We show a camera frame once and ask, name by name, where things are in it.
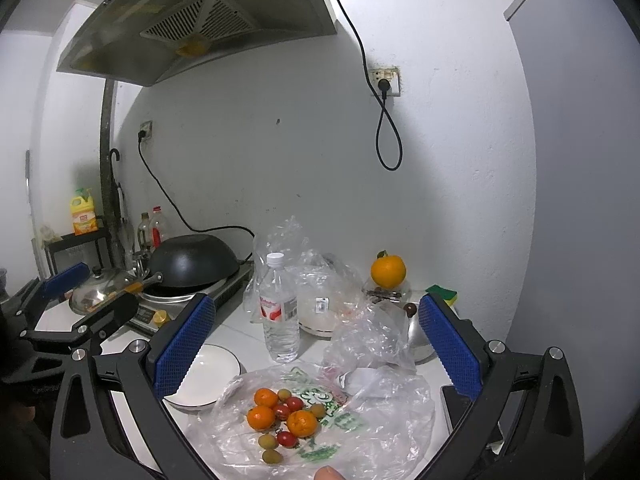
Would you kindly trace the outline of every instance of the green fruit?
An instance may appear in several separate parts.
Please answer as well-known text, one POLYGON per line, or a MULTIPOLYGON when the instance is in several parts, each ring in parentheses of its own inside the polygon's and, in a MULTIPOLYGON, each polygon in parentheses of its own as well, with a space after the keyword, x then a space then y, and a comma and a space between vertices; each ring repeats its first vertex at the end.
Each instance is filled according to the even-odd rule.
POLYGON ((278 390, 278 397, 280 397, 280 400, 287 400, 289 399, 290 396, 291 396, 291 392, 286 388, 278 390))
POLYGON ((273 449, 268 449, 262 454, 262 460, 266 464, 279 464, 282 462, 282 455, 273 449))
POLYGON ((326 415, 326 408, 323 404, 312 404, 309 411, 315 418, 323 418, 326 415))
POLYGON ((271 434, 264 434, 258 439, 258 446, 262 449, 276 449, 278 447, 278 441, 271 434))

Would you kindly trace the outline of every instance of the black plug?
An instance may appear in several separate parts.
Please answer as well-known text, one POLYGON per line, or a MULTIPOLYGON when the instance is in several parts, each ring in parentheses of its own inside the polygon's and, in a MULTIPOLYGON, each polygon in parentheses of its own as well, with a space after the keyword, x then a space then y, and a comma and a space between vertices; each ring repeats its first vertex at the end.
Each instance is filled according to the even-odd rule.
POLYGON ((386 101, 386 94, 391 90, 391 83, 388 79, 382 78, 378 80, 378 90, 382 92, 382 100, 386 101))

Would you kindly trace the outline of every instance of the red tomato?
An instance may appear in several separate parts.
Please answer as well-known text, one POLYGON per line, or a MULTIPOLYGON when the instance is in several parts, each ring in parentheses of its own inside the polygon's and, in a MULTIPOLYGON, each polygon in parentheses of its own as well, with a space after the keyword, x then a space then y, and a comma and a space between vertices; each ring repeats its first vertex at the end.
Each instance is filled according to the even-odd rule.
POLYGON ((291 410, 288 406, 284 404, 278 404, 274 409, 273 413, 276 414, 276 418, 278 420, 287 420, 289 415, 291 414, 291 410))
POLYGON ((282 447, 295 447, 298 444, 298 438, 290 431, 281 431, 276 440, 282 447))
POLYGON ((289 399, 285 400, 284 403, 292 412, 296 412, 297 410, 301 410, 305 407, 305 403, 299 397, 289 397, 289 399))

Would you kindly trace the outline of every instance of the wall outlet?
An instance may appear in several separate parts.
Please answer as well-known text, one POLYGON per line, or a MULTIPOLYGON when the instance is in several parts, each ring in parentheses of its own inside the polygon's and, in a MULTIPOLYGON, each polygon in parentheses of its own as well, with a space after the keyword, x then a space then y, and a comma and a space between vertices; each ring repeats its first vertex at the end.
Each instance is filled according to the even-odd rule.
POLYGON ((144 123, 140 124, 140 129, 138 130, 139 132, 146 132, 145 136, 142 137, 142 140, 149 140, 151 138, 151 126, 153 125, 153 121, 145 121, 144 123))
POLYGON ((389 97, 400 97, 400 69, 397 66, 388 68, 371 68, 369 70, 369 80, 376 89, 378 95, 381 94, 378 90, 378 81, 386 79, 391 84, 391 90, 387 92, 389 97))

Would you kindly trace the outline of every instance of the water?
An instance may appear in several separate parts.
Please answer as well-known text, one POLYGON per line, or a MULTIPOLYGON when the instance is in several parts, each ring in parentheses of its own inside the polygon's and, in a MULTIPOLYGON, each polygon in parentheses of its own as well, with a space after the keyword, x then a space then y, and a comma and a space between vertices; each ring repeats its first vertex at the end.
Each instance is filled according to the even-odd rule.
POLYGON ((268 254, 267 264, 269 272, 258 287, 264 342, 271 359, 289 363, 300 350, 296 280, 284 269, 284 254, 268 254))

